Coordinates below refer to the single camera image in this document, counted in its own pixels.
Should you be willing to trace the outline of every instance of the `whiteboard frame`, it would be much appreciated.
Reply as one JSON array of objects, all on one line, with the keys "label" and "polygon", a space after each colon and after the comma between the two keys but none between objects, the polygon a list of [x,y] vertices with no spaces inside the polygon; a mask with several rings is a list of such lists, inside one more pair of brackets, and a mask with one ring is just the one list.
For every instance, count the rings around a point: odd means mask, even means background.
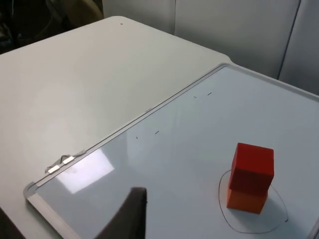
[{"label": "whiteboard frame", "polygon": [[[268,82],[272,85],[276,85],[278,87],[281,87],[285,90],[291,91],[293,93],[296,93],[298,95],[301,95],[303,97],[309,98],[311,100],[314,100],[316,102],[319,103],[319,96],[316,96],[312,93],[306,92],[304,90],[301,90],[299,88],[296,88],[294,86],[288,85],[284,82],[280,82],[278,80],[272,79],[270,77],[264,76],[262,74],[250,71],[246,68],[234,65],[234,64],[228,64],[228,63],[223,63],[220,64],[219,66],[217,66],[216,68],[214,68],[213,70],[211,70],[210,72],[208,72],[207,74],[205,74],[204,76],[202,76],[201,78],[197,79],[196,81],[194,81],[192,84],[190,84],[189,86],[185,87],[184,89],[182,89],[181,91],[177,92],[175,95],[171,96],[170,98],[168,98],[167,100],[165,100],[164,102],[160,103],[159,105],[150,108],[149,110],[147,110],[146,112],[144,112],[143,114],[139,115],[138,117],[136,117],[135,119],[133,119],[132,121],[128,122],[125,126],[123,126],[122,128],[119,128],[117,130],[115,130],[113,133],[111,133],[109,136],[107,136],[104,140],[98,142],[97,144],[93,145],[92,147],[90,147],[89,149],[86,150],[86,152],[84,154],[81,154],[81,156],[76,157],[73,161],[69,162],[68,164],[58,164],[59,169],[54,171],[53,173],[46,173],[41,179],[39,179],[36,182],[31,182],[30,184],[28,184],[24,191],[24,197],[40,212],[40,214],[51,224],[51,226],[65,239],[82,239],[79,235],[77,235],[69,226],[68,224],[43,200],[42,197],[40,197],[36,190],[41,187],[42,185],[44,185],[46,182],[48,182],[49,180],[53,179],[54,177],[56,177],[57,175],[59,175],[60,173],[62,173],[64,170],[68,169],[69,167],[71,167],[73,164],[77,163],[78,161],[82,160],[83,158],[85,158],[88,154],[92,153],[93,151],[95,151],[96,149],[100,148],[101,146],[103,146],[104,144],[108,143],[109,141],[111,141],[112,139],[114,139],[115,137],[117,137],[118,135],[122,134],[123,132],[125,132],[126,130],[128,130],[129,128],[133,127],[134,125],[136,125],[137,123],[139,123],[140,121],[142,121],[143,119],[147,118],[148,116],[152,115],[153,113],[155,113],[156,111],[158,111],[159,109],[161,109],[162,107],[164,107],[165,105],[167,105],[168,103],[170,103],[171,101],[175,100],[177,97],[181,96],[182,94],[184,94],[185,92],[187,92],[188,90],[190,90],[191,88],[193,88],[194,86],[198,85],[199,83],[201,83],[202,81],[204,81],[205,79],[207,79],[208,77],[210,77],[211,75],[215,74],[216,72],[218,72],[219,70],[221,70],[222,68],[228,67],[230,69],[236,70],[238,72],[247,74],[249,76],[253,76],[256,79]],[[317,235],[319,232],[319,224],[316,223],[312,233],[313,235]],[[308,239],[315,239],[316,237],[310,236],[308,237]]]}]

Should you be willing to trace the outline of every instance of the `red block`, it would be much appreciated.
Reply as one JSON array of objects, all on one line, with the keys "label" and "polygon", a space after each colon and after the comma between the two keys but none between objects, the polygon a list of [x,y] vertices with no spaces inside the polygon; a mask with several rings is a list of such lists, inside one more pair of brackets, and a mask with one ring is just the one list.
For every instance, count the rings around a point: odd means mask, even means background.
[{"label": "red block", "polygon": [[229,189],[252,195],[265,195],[274,178],[274,151],[238,143],[234,155]]}]

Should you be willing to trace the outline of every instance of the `orange block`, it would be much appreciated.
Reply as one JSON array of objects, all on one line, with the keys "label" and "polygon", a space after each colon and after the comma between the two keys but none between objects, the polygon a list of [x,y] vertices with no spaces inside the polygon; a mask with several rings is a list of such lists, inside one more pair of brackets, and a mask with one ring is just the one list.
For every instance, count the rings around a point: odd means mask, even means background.
[{"label": "orange block", "polygon": [[228,188],[227,207],[249,213],[260,214],[266,202],[267,196],[267,191],[262,196],[256,196]]}]

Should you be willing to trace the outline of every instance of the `wooden block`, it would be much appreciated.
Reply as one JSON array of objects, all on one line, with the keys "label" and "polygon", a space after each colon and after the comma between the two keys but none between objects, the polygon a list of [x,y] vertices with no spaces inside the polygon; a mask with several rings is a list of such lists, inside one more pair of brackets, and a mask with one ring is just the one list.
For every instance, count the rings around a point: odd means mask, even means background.
[{"label": "wooden block", "polygon": [[274,178],[274,151],[238,143],[234,155],[229,188],[263,196]]},{"label": "wooden block", "polygon": [[260,214],[266,202],[268,192],[262,196],[238,192],[228,188],[227,207],[249,213]]}]

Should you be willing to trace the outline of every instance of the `whiteboard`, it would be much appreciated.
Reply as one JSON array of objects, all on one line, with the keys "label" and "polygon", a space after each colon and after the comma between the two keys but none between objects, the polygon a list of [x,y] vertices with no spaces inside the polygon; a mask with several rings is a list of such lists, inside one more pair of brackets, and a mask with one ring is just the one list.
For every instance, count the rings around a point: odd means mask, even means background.
[{"label": "whiteboard", "polygon": [[[222,66],[37,182],[27,198],[58,232],[69,227],[66,238],[93,239],[135,186],[148,190],[148,239],[306,238],[319,216],[318,119],[315,96]],[[269,190],[259,216],[225,208],[222,175],[238,142],[274,149],[278,193]]]}]

